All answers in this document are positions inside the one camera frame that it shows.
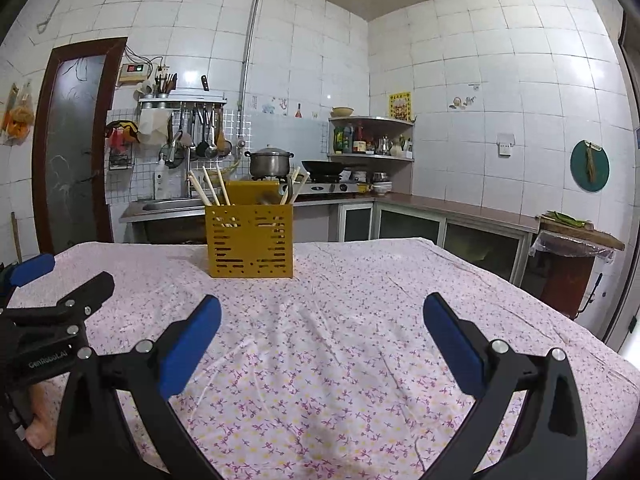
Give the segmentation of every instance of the hanging plastic bag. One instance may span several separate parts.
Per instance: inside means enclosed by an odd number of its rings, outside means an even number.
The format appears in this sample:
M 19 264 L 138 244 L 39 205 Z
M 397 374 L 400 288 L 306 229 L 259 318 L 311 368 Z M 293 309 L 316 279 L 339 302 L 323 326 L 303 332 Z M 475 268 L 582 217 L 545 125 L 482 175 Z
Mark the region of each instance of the hanging plastic bag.
M 6 132 L 9 137 L 24 140 L 29 135 L 34 121 L 33 100 L 31 99 L 31 79 L 20 90 L 14 107 L 9 112 L 9 123 Z

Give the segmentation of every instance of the door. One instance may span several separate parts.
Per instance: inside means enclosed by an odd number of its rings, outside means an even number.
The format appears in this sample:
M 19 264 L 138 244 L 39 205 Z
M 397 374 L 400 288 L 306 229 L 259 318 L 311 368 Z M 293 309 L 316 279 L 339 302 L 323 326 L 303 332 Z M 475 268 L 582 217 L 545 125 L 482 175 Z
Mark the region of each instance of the door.
M 424 211 L 381 205 L 377 238 L 425 238 L 442 246 L 444 218 Z
M 349 204 L 340 206 L 339 242 L 361 242 L 371 239 L 373 204 Z
M 522 259 L 524 237 L 447 222 L 444 249 L 508 282 L 522 279 L 516 264 Z
M 55 48 L 33 130 L 33 211 L 40 251 L 113 242 L 104 197 L 104 125 L 126 38 Z

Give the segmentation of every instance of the round cutting board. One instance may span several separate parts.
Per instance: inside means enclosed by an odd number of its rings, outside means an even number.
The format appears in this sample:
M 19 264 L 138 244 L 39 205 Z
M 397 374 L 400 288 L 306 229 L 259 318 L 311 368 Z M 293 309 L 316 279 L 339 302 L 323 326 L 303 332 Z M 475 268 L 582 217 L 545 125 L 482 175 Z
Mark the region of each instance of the round cutting board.
M 607 183 L 609 179 L 609 158 L 604 149 L 591 149 L 593 155 L 593 163 L 596 168 L 596 175 L 593 182 L 590 182 L 587 174 L 587 145 L 584 140 L 575 145 L 571 153 L 571 174 L 574 176 L 575 183 L 585 191 L 599 191 Z

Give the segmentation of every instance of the black ladle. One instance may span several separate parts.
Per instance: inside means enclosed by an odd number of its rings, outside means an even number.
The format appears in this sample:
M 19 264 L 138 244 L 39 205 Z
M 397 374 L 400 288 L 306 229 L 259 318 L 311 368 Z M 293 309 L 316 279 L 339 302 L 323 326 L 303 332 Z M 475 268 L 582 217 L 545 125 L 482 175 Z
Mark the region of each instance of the black ladle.
M 198 117 L 200 118 L 200 124 L 202 124 L 202 142 L 196 146 L 196 155 L 204 158 L 207 155 L 207 148 L 209 147 L 209 143 L 205 140 L 206 129 L 207 129 L 207 109 L 203 106 L 202 111 L 197 108 Z

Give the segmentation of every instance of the floral tablecloth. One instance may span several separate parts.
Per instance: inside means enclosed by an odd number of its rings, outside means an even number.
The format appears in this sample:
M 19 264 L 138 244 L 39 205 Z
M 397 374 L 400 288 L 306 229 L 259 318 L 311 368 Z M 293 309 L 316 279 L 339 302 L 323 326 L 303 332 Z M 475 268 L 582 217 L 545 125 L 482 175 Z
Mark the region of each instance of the floral tablecloth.
M 222 325 L 171 404 L 227 480 L 419 478 L 462 423 L 460 392 L 422 321 L 438 291 L 487 339 L 516 351 L 566 350 L 580 389 L 589 478 L 638 410 L 640 372 L 578 324 L 504 280 L 421 238 L 294 247 L 294 278 L 213 279 L 205 246 L 89 243 L 19 290 L 11 306 L 54 304 L 102 270 L 113 297 L 87 322 L 98 353 L 128 351 L 186 318 L 204 294 Z M 50 382 L 52 411 L 63 378 Z M 121 396 L 145 459 L 161 462 L 132 400 Z M 481 463 L 496 462 L 522 395 Z

